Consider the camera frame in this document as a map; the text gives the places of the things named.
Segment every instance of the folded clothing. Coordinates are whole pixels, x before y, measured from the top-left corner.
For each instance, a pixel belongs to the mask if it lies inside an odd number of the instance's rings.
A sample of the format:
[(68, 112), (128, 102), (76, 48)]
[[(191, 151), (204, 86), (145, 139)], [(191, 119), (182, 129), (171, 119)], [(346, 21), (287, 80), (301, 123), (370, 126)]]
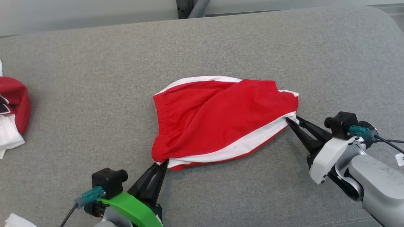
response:
[(25, 141), (25, 133), (31, 116), (31, 101), (27, 87), (16, 79), (2, 76), (0, 62), (0, 159), (6, 149), (12, 149)]
[(298, 93), (275, 81), (201, 76), (178, 80), (153, 96), (159, 134), (152, 157), (168, 167), (248, 155), (295, 122)]

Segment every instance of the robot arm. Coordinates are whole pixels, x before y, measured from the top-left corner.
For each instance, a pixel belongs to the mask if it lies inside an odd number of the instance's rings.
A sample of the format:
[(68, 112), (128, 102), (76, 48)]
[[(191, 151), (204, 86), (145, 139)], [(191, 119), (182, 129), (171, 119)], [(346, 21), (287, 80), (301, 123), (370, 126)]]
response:
[(404, 226), (404, 175), (364, 151), (378, 137), (376, 128), (346, 112), (326, 119), (332, 134), (298, 119), (299, 125), (289, 119), (287, 122), (310, 153), (307, 163), (311, 178), (317, 184), (330, 178), (353, 201), (361, 201), (364, 210), (381, 225)]

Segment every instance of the gray fabric surface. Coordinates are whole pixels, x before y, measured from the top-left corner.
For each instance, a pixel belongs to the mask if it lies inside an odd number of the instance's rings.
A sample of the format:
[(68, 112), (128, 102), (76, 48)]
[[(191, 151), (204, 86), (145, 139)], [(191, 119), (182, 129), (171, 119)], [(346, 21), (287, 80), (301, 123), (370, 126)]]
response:
[[(125, 169), (126, 189), (152, 164), (152, 95), (180, 78), (276, 80), (300, 93), (315, 124), (355, 112), (403, 139), (404, 44), (378, 9), (314, 8), (28, 34), (0, 39), (4, 75), (32, 100), (26, 144), (0, 161), (0, 221), (10, 213), (58, 226), (104, 167)], [(368, 153), (398, 168), (387, 145)], [(251, 155), (169, 170), (160, 194), (168, 227), (378, 226), (331, 181), (310, 178), (290, 129)], [(66, 226), (98, 219), (74, 212)]]

